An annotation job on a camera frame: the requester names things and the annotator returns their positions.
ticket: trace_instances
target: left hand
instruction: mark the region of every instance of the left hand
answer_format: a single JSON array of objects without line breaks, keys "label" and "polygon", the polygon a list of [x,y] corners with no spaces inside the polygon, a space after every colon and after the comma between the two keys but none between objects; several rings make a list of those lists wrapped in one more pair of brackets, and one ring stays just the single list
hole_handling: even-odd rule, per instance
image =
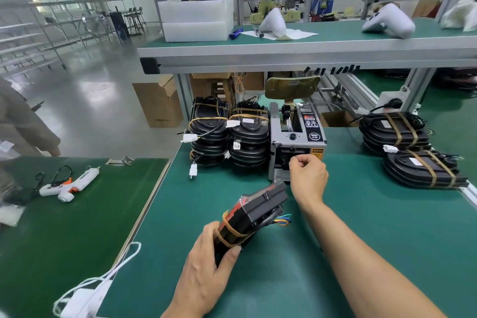
[{"label": "left hand", "polygon": [[218,221],[204,226],[186,259],[172,302],[162,318],[199,318],[218,302],[241,251],[240,246],[229,249],[219,267],[216,266],[214,231],[218,226]]}]

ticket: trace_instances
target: white glue gun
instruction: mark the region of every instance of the white glue gun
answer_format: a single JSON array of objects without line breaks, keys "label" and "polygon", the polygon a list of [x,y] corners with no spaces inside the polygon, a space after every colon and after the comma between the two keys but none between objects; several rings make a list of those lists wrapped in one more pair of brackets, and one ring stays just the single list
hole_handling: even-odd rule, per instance
[{"label": "white glue gun", "polygon": [[59,186],[51,186],[51,184],[45,185],[44,187],[40,189],[40,195],[41,196],[58,195],[58,199],[60,199],[60,201],[70,202],[74,198],[73,193],[82,191],[98,175],[99,175],[99,167],[90,168],[78,179],[76,179],[74,182],[71,182],[71,179],[70,179],[69,181],[62,183]]}]

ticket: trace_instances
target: colored wires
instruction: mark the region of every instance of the colored wires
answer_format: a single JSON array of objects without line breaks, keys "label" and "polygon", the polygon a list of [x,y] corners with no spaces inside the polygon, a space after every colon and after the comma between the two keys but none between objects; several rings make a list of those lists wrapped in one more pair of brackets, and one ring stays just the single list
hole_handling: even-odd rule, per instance
[{"label": "colored wires", "polygon": [[274,220],[274,223],[280,225],[280,226],[287,226],[288,224],[291,223],[291,214],[286,214],[282,216],[277,216]]}]

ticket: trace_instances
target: right hand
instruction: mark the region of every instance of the right hand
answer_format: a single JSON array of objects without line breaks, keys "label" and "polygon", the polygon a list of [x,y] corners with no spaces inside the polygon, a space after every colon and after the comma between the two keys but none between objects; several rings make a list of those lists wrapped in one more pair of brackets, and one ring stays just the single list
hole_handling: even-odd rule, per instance
[{"label": "right hand", "polygon": [[309,212],[323,203],[328,182],[326,165],[315,155],[293,156],[289,162],[291,191],[302,210]]}]

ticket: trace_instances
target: paper sheet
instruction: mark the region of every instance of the paper sheet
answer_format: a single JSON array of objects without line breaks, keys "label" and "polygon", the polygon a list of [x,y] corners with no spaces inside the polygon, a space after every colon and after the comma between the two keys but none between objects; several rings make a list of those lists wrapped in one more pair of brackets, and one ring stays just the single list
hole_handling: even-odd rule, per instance
[{"label": "paper sheet", "polygon": [[[248,36],[260,38],[257,35],[257,33],[255,33],[254,30],[250,31],[250,32],[242,32],[242,34],[246,34]],[[272,32],[263,33],[263,37],[265,39],[271,39],[271,40],[296,40],[296,39],[302,39],[302,38],[307,38],[307,37],[317,36],[317,35],[318,35],[318,33],[302,32],[299,29],[287,29],[287,33],[284,36],[281,36],[280,38],[278,38]]]}]

